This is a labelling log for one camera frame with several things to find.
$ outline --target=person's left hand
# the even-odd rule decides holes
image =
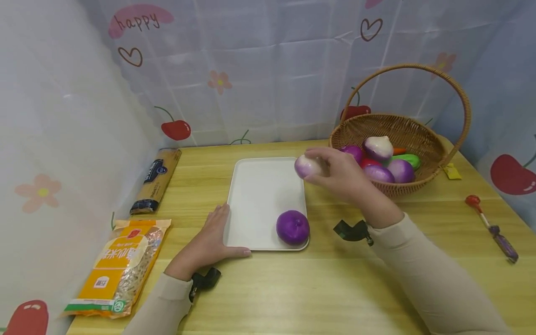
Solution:
[[[164,273],[176,279],[189,281],[201,267],[225,258],[248,257],[251,251],[243,247],[224,245],[224,228],[229,216],[229,205],[218,205],[209,213],[201,231],[169,263]]]

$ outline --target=white tray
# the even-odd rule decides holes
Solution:
[[[303,180],[294,157],[250,158],[236,162],[229,198],[224,244],[264,251],[299,251],[308,244],[288,245],[276,233],[279,215],[297,210],[307,216]]]

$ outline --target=beige sleeve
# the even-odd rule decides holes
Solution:
[[[188,295],[193,281],[160,275],[149,297],[123,331],[123,335],[176,335],[178,324],[192,306]]]
[[[474,280],[411,221],[368,228],[373,250],[394,272],[432,334],[511,334]]]

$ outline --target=hand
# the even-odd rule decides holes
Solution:
[[[329,167],[327,177],[310,175],[305,181],[322,186],[342,201],[358,207],[372,227],[382,229],[404,218],[400,208],[368,180],[352,155],[324,147],[307,149],[305,156],[320,157]]]
[[[329,168],[328,176],[310,175],[305,177],[305,181],[326,188],[344,202],[359,206],[360,197],[376,190],[350,154],[321,147],[307,149],[305,156],[320,157]]]
[[[169,263],[165,274],[189,281],[201,267],[225,258],[248,257],[251,251],[243,247],[224,245],[224,228],[229,216],[229,205],[218,205],[209,213],[201,231]]]

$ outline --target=forearm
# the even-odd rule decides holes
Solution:
[[[377,229],[392,226],[404,218],[400,208],[370,182],[359,185],[353,204],[361,209],[365,221]]]
[[[394,272],[431,333],[510,334],[480,287],[408,216],[369,232],[374,252]]]
[[[178,324],[191,307],[189,282],[162,274],[123,335],[175,335]]]

